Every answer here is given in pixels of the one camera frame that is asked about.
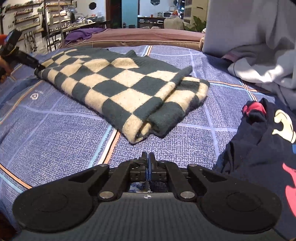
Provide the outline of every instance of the bed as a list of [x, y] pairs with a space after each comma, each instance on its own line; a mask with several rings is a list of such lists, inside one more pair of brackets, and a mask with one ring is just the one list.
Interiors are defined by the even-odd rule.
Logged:
[[[178, 68], [192, 65], [193, 76], [210, 82], [204, 104], [163, 139], [150, 135], [131, 145], [102, 116], [37, 80], [26, 66], [17, 67], [0, 85], [0, 212], [15, 228], [12, 204], [19, 193], [94, 165], [116, 167], [146, 151], [179, 167], [196, 163], [211, 169], [221, 163], [220, 155], [237, 131], [242, 106], [262, 98], [277, 101], [228, 74], [227, 61], [196, 50], [162, 45], [109, 48], [118, 53], [132, 49]], [[42, 62], [59, 51], [37, 58]]]
[[118, 28], [95, 33], [89, 39], [68, 43], [66, 47], [79, 44], [79, 46], [106, 48], [152, 43], [153, 45], [169, 45], [199, 50], [200, 39], [203, 36], [203, 33], [176, 29]]

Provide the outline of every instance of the purple cloth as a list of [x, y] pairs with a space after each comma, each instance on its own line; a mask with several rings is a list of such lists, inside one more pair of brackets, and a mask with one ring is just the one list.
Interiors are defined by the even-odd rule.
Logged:
[[86, 40], [90, 39], [92, 34], [97, 34], [105, 31], [105, 28], [82, 28], [70, 32], [65, 38], [65, 42], [76, 42], [79, 39]]

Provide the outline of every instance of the green plant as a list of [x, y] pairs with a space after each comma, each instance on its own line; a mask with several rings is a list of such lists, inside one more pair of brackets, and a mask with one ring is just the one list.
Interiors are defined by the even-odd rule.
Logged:
[[189, 28], [183, 24], [184, 29], [187, 31], [201, 32], [205, 28], [207, 22], [206, 21], [202, 22], [201, 19], [196, 16], [193, 16], [193, 20], [194, 20], [193, 26]]

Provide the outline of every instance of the blue bedspread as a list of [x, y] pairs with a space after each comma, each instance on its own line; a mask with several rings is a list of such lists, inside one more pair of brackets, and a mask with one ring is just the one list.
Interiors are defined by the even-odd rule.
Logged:
[[277, 101], [228, 74], [225, 60], [181, 47], [109, 48], [119, 53], [130, 49], [178, 68], [192, 65], [192, 75], [211, 84], [204, 105], [165, 138], [150, 135], [131, 145], [102, 116], [37, 80], [32, 69], [19, 67], [13, 73], [17, 81], [10, 78], [0, 85], [0, 212], [15, 227], [12, 204], [19, 193], [100, 163], [115, 167], [147, 151], [180, 167], [197, 163], [212, 168], [237, 131], [242, 106], [263, 97]]

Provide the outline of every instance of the navy blue t-shirt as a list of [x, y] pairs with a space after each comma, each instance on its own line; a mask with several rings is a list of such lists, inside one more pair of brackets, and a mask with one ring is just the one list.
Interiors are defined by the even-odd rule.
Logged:
[[218, 171], [277, 194], [282, 214], [275, 230], [290, 240], [296, 237], [296, 116], [285, 111], [266, 99], [248, 102]]

